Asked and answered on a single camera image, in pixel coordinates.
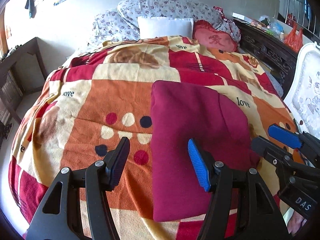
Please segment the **person's right hand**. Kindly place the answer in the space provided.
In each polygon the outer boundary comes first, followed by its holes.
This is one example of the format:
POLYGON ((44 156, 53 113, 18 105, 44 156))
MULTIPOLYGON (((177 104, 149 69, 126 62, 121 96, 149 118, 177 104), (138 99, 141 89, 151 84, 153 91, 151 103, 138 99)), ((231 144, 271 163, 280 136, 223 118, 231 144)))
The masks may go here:
POLYGON ((287 224, 288 232, 292 235, 295 235, 305 223, 306 219, 294 211, 287 224))

